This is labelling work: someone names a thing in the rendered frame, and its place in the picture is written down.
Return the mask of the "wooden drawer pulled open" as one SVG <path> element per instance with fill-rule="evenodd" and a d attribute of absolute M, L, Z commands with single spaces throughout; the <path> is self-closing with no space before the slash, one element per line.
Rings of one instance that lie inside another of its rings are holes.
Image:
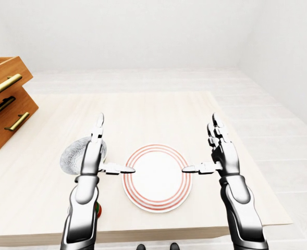
<path fill-rule="evenodd" d="M 5 91 L 1 92 L 0 97 L 19 90 L 27 81 L 32 79 L 31 72 L 28 70 L 19 56 L 0 57 L 0 83 L 6 81 L 8 76 L 14 76 L 15 74 L 21 74 L 22 79 Z"/>

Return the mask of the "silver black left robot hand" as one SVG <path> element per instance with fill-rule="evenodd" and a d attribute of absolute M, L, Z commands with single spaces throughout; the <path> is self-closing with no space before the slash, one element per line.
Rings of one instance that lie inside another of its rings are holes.
<path fill-rule="evenodd" d="M 135 169 L 119 165 L 116 163 L 104 163 L 102 157 L 102 148 L 103 148 L 103 123 L 104 123 L 104 114 L 100 113 L 95 123 L 91 139 L 87 143 L 80 174 L 92 174 L 97 175 L 98 172 L 104 172 L 106 174 L 118 175 L 120 173 L 131 174 L 135 173 Z"/>

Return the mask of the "grey patterned bowl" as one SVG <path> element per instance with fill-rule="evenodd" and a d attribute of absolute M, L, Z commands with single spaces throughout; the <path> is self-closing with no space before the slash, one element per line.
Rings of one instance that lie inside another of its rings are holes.
<path fill-rule="evenodd" d="M 76 140 L 64 150 L 60 158 L 60 167 L 65 173 L 72 175 L 80 174 L 85 148 L 90 139 L 91 137 L 88 136 Z M 103 142 L 103 161 L 106 158 L 106 152 L 107 145 Z"/>

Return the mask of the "wooden cabinet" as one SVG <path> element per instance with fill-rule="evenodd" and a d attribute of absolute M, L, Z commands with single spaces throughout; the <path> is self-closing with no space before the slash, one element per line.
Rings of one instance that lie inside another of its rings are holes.
<path fill-rule="evenodd" d="M 0 57 L 0 149 L 39 108 L 23 88 L 32 78 L 19 56 Z"/>

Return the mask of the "white plate with red rings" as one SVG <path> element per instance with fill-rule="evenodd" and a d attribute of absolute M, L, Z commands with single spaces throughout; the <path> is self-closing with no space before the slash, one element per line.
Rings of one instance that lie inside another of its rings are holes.
<path fill-rule="evenodd" d="M 135 172 L 122 177 L 125 194 L 142 210 L 167 213 L 181 206 L 191 192 L 192 175 L 182 171 L 188 163 L 170 146 L 145 145 L 132 153 L 126 166 Z"/>

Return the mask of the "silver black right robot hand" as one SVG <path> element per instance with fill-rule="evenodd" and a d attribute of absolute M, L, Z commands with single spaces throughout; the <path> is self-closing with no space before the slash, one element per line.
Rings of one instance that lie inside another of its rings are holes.
<path fill-rule="evenodd" d="M 212 174 L 217 171 L 221 177 L 239 174 L 237 150 L 229 138 L 227 127 L 217 113 L 212 114 L 212 122 L 207 124 L 207 133 L 208 143 L 212 148 L 212 161 L 184 167 L 182 172 Z"/>

